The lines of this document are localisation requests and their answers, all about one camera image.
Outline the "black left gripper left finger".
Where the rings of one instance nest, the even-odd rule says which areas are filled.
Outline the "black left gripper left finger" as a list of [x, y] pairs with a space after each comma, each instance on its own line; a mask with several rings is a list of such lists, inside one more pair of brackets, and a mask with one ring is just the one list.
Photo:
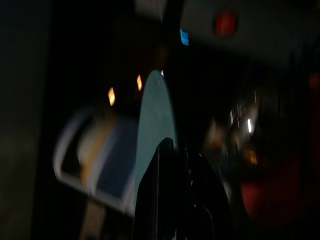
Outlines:
[[139, 183], [133, 221], [133, 240], [172, 240], [176, 236], [175, 151], [173, 140], [156, 147]]

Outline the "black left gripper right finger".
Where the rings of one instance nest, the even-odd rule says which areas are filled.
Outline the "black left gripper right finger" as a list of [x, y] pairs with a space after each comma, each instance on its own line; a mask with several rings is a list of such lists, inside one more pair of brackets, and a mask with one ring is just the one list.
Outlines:
[[240, 240], [223, 183], [201, 153], [191, 147], [179, 156], [178, 240]]

